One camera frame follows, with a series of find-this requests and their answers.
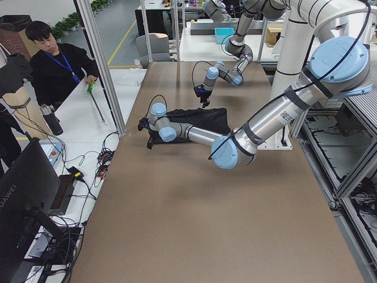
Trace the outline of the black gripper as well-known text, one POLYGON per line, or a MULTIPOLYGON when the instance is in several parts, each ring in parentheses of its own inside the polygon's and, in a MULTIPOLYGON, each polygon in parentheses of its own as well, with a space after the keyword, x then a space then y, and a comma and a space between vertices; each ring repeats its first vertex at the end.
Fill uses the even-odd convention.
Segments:
POLYGON ((160 137, 159 134, 158 134, 158 131, 152 130, 150 128, 149 118, 147 118, 147 117, 141 118, 138 122, 138 131, 142 131, 143 129, 148 130, 150 138, 147 141, 147 148, 152 149, 155 140, 160 137))
POLYGON ((196 96, 200 98, 200 103, 202 103, 202 108, 206 108, 207 106, 209 106, 210 104, 209 97, 211 96, 212 90, 213 90, 213 87, 208 86, 206 84, 194 86, 194 92, 196 96))

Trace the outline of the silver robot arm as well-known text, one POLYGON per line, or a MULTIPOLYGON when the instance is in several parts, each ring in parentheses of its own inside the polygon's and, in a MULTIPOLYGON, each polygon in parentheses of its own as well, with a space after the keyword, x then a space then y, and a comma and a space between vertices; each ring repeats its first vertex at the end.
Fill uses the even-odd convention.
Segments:
POLYGON ((195 87, 202 105, 219 77, 234 85, 252 59, 244 42, 256 14, 276 20, 289 12, 286 38, 279 65, 288 67, 294 82, 271 99, 244 125, 227 135, 173 122, 163 103, 151 103, 138 129, 150 134, 148 147, 156 138, 169 143, 178 138, 211 148, 209 159, 222 169, 251 164, 258 148, 312 105, 324 98, 360 96, 371 92, 369 43, 376 25, 376 8, 366 1, 243 1, 236 32, 226 51, 239 60, 232 70, 221 62, 207 70, 203 84, 195 87))
POLYGON ((253 59, 253 51, 244 41, 252 21, 259 12, 269 20, 277 20, 284 14, 286 5, 279 1, 239 1, 234 10, 240 16, 236 30, 233 35, 223 39, 222 43, 225 44, 225 52, 236 57, 237 63, 229 69, 224 62, 217 61, 207 69, 204 82, 194 86, 194 92, 200 98, 202 107, 210 104, 209 97, 218 78, 233 86, 243 84, 243 71, 253 59))

